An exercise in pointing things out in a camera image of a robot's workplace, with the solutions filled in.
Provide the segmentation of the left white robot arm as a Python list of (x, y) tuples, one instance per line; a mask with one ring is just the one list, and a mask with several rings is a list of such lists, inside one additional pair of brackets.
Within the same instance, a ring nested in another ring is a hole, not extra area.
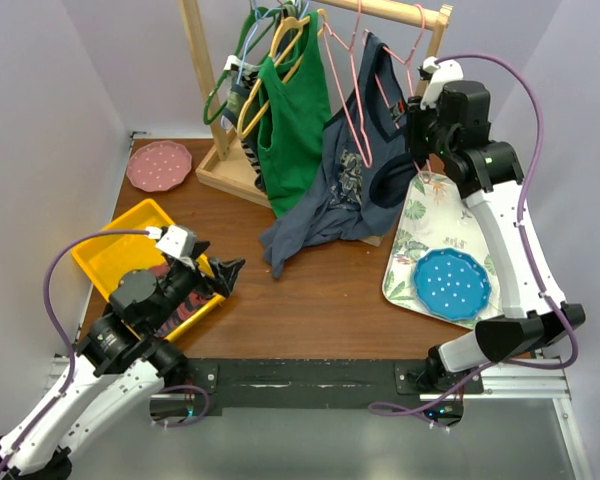
[(56, 383), (0, 436), (0, 478), (67, 478), (72, 455), (115, 416), (160, 390), (185, 385), (186, 356), (157, 332), (192, 293), (230, 295), (245, 264), (242, 258), (211, 258), (205, 272), (197, 257), (208, 245), (161, 245), (165, 274), (136, 269), (120, 279), (105, 315), (69, 348), (69, 363)]

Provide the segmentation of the blue grey tank top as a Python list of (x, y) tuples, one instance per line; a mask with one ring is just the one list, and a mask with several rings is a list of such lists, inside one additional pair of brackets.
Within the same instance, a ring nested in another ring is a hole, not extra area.
[(274, 277), (301, 249), (382, 236), (401, 213), (417, 161), (406, 150), (406, 100), (385, 47), (367, 34), (358, 87), (324, 126), (322, 160), (312, 185), (260, 237)]

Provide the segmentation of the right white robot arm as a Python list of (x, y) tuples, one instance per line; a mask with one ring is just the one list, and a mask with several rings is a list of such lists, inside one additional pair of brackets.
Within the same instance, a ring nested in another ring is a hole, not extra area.
[(437, 155), (473, 214), (494, 263), (502, 315), (433, 347), (428, 386), (449, 392), (461, 372), (573, 340), (585, 319), (570, 303), (544, 258), (523, 198), (524, 173), (514, 148), (490, 137), (490, 93), (477, 81), (430, 81), (407, 103), (406, 145), (412, 155)]

